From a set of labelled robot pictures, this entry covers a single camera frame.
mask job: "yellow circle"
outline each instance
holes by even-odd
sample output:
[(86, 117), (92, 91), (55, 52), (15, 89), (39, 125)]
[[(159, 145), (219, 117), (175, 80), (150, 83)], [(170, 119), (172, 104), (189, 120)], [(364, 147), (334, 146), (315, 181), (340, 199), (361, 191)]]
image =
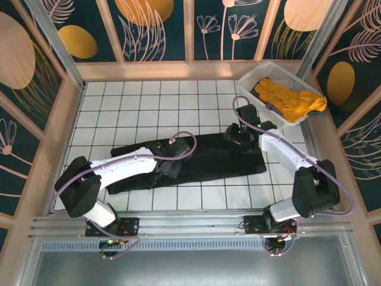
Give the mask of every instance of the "yellow circle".
[(91, 58), (98, 51), (93, 36), (84, 28), (68, 25), (58, 31), (69, 53), (77, 58)]
[(130, 22), (140, 26), (157, 24), (154, 16), (156, 11), (161, 21), (166, 21), (173, 12), (173, 0), (115, 0), (119, 11)]
[(285, 22), (295, 31), (317, 30), (331, 3), (332, 0), (287, 0)]
[(15, 19), (0, 12), (0, 82), (9, 88), (25, 88), (36, 66), (33, 42)]
[(328, 76), (328, 98), (334, 105), (341, 105), (351, 95), (354, 85), (355, 70), (350, 64), (340, 61), (333, 66)]

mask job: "white plastic basket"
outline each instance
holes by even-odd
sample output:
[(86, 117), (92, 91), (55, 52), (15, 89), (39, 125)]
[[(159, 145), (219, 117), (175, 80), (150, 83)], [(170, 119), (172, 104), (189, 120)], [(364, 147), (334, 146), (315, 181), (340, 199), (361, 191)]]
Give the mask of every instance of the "white plastic basket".
[(293, 91), (303, 91), (305, 89), (321, 94), (316, 91), (312, 86), (307, 85), (303, 80), (296, 77), (291, 72), (287, 71), (283, 67), (277, 65), (273, 61), (266, 61), (265, 63), (259, 64), (254, 69), (249, 71), (247, 74), (242, 76), (238, 81), (239, 88), (241, 89), (242, 95), (246, 96), (250, 103), (252, 103), (255, 108), (263, 116), (274, 123), (278, 128), (285, 128), (287, 126), (294, 126), (302, 122), (307, 116), (298, 119), (296, 122), (288, 122), (282, 116), (278, 115), (276, 112), (271, 111), (266, 108), (266, 105), (260, 101), (258, 98), (253, 96), (250, 91), (253, 87), (263, 78), (268, 77), (274, 83), (283, 85)]

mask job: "gray surface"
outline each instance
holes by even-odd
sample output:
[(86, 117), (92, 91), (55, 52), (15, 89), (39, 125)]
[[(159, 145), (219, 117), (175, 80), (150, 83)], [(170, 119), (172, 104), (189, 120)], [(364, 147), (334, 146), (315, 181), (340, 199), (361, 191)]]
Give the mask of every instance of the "gray surface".
[(300, 238), (285, 256), (264, 250), (41, 253), (33, 285), (351, 285), (336, 237)]

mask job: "yellow towel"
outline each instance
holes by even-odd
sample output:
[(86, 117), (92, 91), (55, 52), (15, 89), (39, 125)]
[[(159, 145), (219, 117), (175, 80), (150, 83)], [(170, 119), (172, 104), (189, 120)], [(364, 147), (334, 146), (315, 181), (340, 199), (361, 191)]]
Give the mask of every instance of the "yellow towel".
[(255, 86), (255, 91), (259, 93), (261, 101), (273, 104), (289, 122), (295, 122), (313, 110), (324, 111), (327, 107), (326, 97), (308, 90), (291, 91), (273, 83), (271, 79), (262, 79)]

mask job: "black pants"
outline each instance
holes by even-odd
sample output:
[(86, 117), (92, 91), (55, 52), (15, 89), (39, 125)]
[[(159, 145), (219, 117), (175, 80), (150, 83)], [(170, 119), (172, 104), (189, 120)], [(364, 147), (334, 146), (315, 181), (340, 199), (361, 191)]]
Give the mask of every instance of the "black pants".
[[(132, 191), (134, 189), (151, 189), (161, 186), (172, 186), (190, 182), (212, 181), (266, 172), (262, 152), (259, 148), (243, 152), (239, 145), (223, 138), (223, 133), (198, 135), (197, 147), (192, 156), (182, 162), (182, 168), (176, 179), (162, 176), (155, 184), (156, 173), (138, 174), (107, 187), (109, 194)], [(185, 137), (189, 146), (193, 146), (192, 137)], [(169, 139), (158, 140), (168, 144)], [(136, 151), (148, 142), (115, 148), (112, 157)]]

